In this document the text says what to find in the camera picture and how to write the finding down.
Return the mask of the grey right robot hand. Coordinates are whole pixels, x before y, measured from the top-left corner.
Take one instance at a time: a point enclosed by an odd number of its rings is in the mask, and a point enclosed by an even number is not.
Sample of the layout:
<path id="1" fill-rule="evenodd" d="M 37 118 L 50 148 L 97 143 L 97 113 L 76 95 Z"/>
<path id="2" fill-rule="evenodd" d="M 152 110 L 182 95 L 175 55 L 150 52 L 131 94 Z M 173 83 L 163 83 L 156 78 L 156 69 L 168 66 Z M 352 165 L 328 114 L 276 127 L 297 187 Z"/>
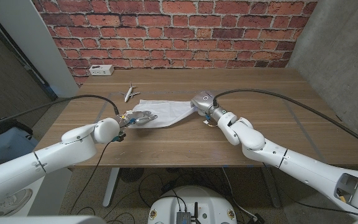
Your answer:
<path id="1" fill-rule="evenodd" d="M 191 99 L 191 105 L 196 107 L 200 116 L 210 115 L 213 110 L 214 95 L 210 91 L 202 91 Z"/>

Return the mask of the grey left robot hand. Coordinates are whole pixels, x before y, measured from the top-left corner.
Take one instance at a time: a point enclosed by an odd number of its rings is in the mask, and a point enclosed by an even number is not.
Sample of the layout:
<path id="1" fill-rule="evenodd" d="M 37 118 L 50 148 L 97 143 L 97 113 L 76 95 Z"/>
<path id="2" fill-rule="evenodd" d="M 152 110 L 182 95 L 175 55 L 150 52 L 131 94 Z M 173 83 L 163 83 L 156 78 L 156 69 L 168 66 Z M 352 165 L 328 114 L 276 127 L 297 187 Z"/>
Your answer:
<path id="1" fill-rule="evenodd" d="M 158 116 L 153 114 L 151 111 L 126 111 L 122 115 L 116 117 L 116 121 L 119 123 L 121 128 L 128 127 L 131 125 L 143 126 L 146 123 L 157 119 Z"/>

